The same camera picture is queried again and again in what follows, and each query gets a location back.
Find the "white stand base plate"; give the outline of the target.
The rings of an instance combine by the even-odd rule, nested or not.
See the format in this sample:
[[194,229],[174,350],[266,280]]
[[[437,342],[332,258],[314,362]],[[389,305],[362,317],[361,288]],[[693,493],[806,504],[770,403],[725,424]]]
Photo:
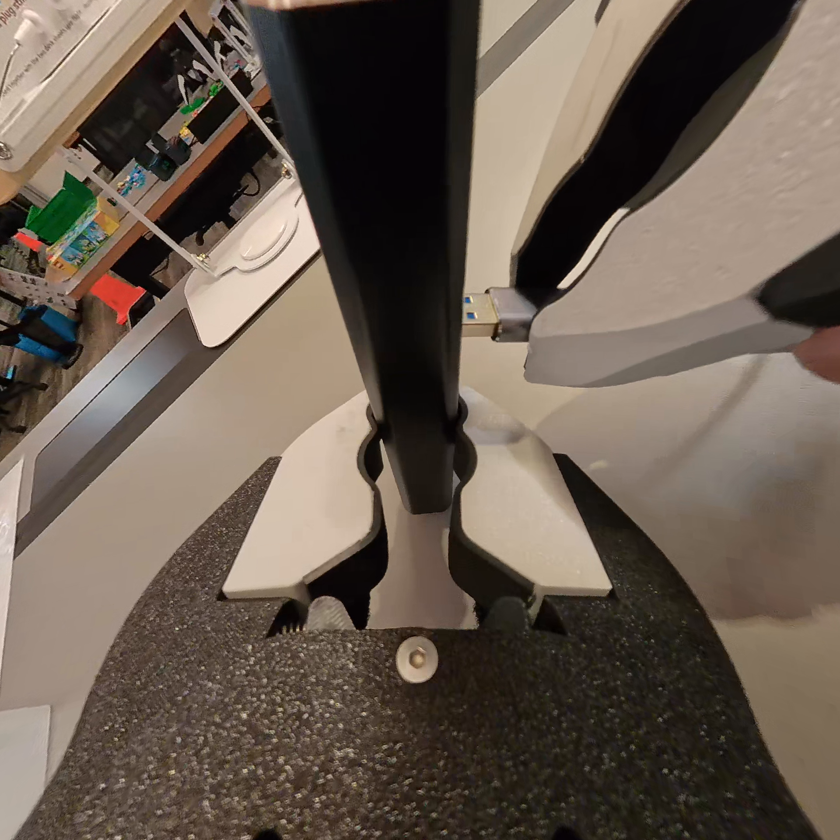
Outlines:
[[[214,54],[199,45],[198,37],[188,31],[181,14],[173,25],[177,25],[185,37],[203,56],[203,63],[212,67],[225,87],[238,101],[241,109],[266,136],[281,161],[282,173],[278,185],[239,220],[208,255],[193,255],[157,224],[151,222],[125,196],[117,193],[112,184],[107,184],[81,159],[77,152],[65,147],[72,143],[70,137],[91,116],[129,70],[111,87],[106,95],[68,132],[52,151],[60,152],[65,159],[87,173],[102,188],[107,197],[123,208],[126,214],[141,221],[149,230],[171,246],[192,265],[192,271],[185,279],[186,306],[191,314],[199,340],[207,348],[215,348],[233,338],[278,293],[284,291],[306,267],[320,255],[318,237],[312,223],[308,205],[303,197],[291,158],[278,138],[272,134],[269,125],[255,110],[255,105],[270,101],[270,91],[264,73],[259,73],[250,97],[235,88],[231,77]],[[58,270],[48,269],[50,280],[70,281],[74,276]]]

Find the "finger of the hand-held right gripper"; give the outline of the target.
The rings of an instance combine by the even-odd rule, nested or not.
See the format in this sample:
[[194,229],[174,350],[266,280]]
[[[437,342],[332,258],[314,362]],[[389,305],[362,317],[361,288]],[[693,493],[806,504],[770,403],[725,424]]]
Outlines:
[[561,299],[532,322],[525,379],[604,387],[744,354],[814,331],[775,320],[763,284],[838,243],[838,2],[804,2],[738,111],[662,193],[626,215]]
[[614,216],[650,202],[721,131],[740,2],[601,2],[511,249],[511,288],[558,292]]

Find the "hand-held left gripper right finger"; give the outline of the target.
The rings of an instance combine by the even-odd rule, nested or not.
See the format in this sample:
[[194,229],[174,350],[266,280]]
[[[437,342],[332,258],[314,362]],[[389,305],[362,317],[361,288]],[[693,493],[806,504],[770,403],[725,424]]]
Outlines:
[[550,447],[471,387],[459,395],[454,471],[448,570],[478,617],[501,599],[537,617],[547,596],[611,594]]

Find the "white instruction sheet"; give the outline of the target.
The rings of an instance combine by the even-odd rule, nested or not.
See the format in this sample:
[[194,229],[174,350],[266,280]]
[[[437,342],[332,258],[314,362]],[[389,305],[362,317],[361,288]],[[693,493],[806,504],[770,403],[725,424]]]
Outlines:
[[2,2],[2,172],[38,166],[187,2]]

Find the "person's right hand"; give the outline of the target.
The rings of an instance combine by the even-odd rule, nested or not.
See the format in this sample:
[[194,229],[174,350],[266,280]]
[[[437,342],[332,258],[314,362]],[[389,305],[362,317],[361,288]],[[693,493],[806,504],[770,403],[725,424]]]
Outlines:
[[839,333],[838,326],[818,329],[793,348],[793,356],[809,372],[827,382],[839,384]]

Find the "white paper sheet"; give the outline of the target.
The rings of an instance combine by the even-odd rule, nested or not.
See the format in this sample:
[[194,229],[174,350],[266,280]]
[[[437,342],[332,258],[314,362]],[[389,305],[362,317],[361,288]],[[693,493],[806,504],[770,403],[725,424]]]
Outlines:
[[50,706],[1,713],[1,838],[14,838],[46,786]]

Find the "red stool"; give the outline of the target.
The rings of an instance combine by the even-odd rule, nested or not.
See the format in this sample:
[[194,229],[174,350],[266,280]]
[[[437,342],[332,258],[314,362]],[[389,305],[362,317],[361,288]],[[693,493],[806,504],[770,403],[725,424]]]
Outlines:
[[89,294],[110,308],[117,324],[123,327],[129,323],[131,310],[148,293],[141,287],[105,273],[91,286]]

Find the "grey desk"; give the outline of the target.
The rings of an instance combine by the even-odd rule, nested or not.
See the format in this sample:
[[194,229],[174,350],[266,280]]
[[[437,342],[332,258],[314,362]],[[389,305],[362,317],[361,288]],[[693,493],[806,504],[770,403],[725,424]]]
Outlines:
[[[718,93],[747,78],[735,112],[804,2],[740,3],[742,66]],[[35,457],[2,706],[54,715],[14,838],[838,838],[817,810],[838,808],[838,750],[815,761],[838,698],[793,680],[838,679],[838,384],[796,345],[623,385],[527,381],[532,322],[574,286],[511,288],[560,110],[508,235],[478,184],[503,190],[521,156],[478,162],[483,98],[458,400],[471,387],[550,447],[611,594],[478,617],[448,570],[454,478],[445,511],[409,512],[380,434],[369,616],[224,596],[284,452],[367,394],[320,250],[224,350],[192,323],[173,385],[124,417],[133,440],[74,454],[40,505],[50,460],[84,440],[69,423]]]

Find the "green box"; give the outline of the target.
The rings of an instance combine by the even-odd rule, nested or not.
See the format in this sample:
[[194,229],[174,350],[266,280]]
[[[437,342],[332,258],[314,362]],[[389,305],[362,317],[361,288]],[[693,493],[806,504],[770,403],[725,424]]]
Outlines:
[[29,208],[25,228],[41,242],[53,245],[95,202],[96,197],[89,186],[65,172],[58,193],[44,207]]

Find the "black USB hub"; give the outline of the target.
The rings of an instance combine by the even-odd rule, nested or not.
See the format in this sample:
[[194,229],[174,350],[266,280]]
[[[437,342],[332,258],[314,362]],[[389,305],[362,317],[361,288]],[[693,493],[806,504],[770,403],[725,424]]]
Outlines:
[[480,2],[247,2],[404,507],[452,499]]

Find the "colourful toy box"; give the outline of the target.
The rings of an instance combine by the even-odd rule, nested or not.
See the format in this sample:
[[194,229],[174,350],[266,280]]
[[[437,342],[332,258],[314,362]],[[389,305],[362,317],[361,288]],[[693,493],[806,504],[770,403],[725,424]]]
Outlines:
[[119,229],[114,205],[97,196],[89,209],[46,251],[47,264],[74,275]]

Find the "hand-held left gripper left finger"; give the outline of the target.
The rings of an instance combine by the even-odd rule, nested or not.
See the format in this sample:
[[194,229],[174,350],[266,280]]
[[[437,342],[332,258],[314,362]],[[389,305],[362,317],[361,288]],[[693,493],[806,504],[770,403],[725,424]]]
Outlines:
[[224,582],[228,600],[337,599],[368,617],[388,564],[382,443],[361,392],[284,452]]

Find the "blue black object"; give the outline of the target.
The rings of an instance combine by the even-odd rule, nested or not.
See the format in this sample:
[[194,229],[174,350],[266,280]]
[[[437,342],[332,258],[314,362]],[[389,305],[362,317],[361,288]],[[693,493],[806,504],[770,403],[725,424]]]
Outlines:
[[1,321],[1,344],[69,369],[81,357],[79,321],[45,304],[24,307],[15,323]]

